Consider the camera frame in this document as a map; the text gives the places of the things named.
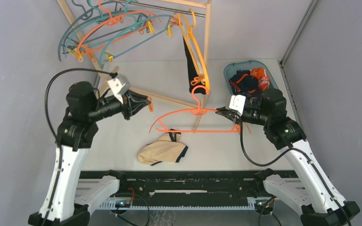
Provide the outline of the navy striped underwear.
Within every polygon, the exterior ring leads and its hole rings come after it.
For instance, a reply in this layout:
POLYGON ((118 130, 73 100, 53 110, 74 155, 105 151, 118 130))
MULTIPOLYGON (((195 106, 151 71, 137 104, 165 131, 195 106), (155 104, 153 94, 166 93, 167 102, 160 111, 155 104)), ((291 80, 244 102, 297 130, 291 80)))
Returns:
POLYGON ((262 92, 260 90, 255 90, 253 92, 247 92, 246 93, 246 102, 249 105, 260 106, 261 97, 262 97, 262 92))

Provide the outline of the navy orange-trimmed underwear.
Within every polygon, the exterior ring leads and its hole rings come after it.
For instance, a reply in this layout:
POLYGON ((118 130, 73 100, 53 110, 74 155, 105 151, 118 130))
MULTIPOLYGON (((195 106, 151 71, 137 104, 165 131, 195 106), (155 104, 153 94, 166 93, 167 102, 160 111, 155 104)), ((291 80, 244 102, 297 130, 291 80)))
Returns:
POLYGON ((251 75, 249 70, 237 70, 229 79, 229 85, 233 94, 259 94, 258 79, 251 75))

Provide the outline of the orange hanger with clips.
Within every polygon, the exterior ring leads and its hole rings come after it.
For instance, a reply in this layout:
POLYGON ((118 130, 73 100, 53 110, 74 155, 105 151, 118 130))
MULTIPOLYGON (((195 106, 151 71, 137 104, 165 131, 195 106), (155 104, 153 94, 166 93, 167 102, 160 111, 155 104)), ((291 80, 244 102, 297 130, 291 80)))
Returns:
POLYGON ((191 96, 196 101, 196 106, 175 110, 169 113, 165 113, 159 116, 150 126, 149 132, 158 131, 162 133, 194 133, 194 134, 232 134, 240 133, 241 129, 249 129, 246 123, 240 125, 235 122, 228 127, 222 127, 220 125, 204 125, 199 127, 200 121, 204 116, 213 116, 218 111, 213 108, 207 108, 203 104, 203 100, 200 99, 196 90, 203 88, 206 93, 209 93, 209 89, 204 85, 198 85, 193 88, 191 96))

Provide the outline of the beige underwear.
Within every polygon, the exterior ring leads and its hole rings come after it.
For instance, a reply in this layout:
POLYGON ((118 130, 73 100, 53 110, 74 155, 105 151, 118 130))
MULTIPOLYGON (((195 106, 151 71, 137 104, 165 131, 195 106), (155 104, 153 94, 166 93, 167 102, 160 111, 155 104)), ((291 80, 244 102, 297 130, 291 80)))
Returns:
POLYGON ((138 161, 154 166, 163 162, 179 163, 189 147, 181 142, 181 133, 164 133, 156 141, 147 144, 138 152, 138 161))

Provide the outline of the black white-banded underwear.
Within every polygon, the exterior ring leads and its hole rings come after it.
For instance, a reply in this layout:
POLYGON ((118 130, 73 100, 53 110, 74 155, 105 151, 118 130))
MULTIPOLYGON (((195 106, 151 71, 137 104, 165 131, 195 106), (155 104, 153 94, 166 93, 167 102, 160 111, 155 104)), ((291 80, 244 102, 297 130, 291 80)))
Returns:
POLYGON ((185 56, 186 56, 186 59, 187 59, 187 69, 188 69, 188 85, 189 85, 189 92, 192 93, 194 87, 196 85, 192 85, 191 82, 194 81, 194 79, 196 77, 198 77, 198 74, 197 74, 197 71, 195 69, 195 65, 193 63, 193 60, 192 60, 192 55, 189 51, 189 48, 187 46, 187 43, 185 41, 185 38, 183 38, 183 44, 184 44, 184 51, 185 51, 185 56))

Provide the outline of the yellow hanger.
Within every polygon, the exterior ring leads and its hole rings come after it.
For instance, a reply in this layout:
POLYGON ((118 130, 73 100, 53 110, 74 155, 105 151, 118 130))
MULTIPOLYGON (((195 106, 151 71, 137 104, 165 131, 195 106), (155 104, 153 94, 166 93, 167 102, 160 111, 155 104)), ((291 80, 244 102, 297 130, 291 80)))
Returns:
POLYGON ((188 19, 185 14, 176 12, 174 13, 175 25, 180 28, 182 38, 185 38, 189 51, 192 55, 192 60, 195 65, 198 77, 191 82, 196 85, 192 94, 207 95, 210 91, 210 79, 207 71, 207 66, 204 56, 200 49, 198 40, 195 35, 195 28, 197 26, 197 14, 193 9, 190 9, 191 19, 188 19))

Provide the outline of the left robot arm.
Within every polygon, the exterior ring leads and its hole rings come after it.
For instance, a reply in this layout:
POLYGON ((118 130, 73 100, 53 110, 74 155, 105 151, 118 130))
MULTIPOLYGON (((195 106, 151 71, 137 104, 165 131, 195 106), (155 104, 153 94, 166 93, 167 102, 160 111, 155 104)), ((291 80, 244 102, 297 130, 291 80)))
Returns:
POLYGON ((128 79, 109 73, 112 95, 100 94, 90 82, 80 81, 69 87, 67 108, 62 122, 52 134, 56 158, 47 196, 40 210, 29 216, 31 226, 86 226, 99 206, 115 194, 128 192, 125 174, 111 170, 100 181, 76 195, 80 173, 98 131, 98 121, 121 114, 126 120, 152 106, 151 99, 131 91, 128 79))

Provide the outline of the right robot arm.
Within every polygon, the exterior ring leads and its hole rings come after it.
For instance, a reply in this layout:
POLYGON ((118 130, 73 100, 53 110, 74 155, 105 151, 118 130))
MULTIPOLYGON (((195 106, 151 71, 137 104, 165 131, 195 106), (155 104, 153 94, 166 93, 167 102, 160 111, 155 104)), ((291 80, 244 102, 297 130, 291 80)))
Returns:
POLYGON ((279 157, 287 159, 303 185, 303 190, 288 185, 270 169, 270 163, 263 163, 253 184, 256 194, 271 194, 282 200, 300 216, 304 226, 350 225, 360 212, 359 206, 334 187, 316 160, 303 129, 288 117, 286 106, 283 93, 270 88, 262 93, 259 105, 249 104, 243 95, 232 95, 216 113, 238 125, 261 125, 266 138, 280 152, 279 157))

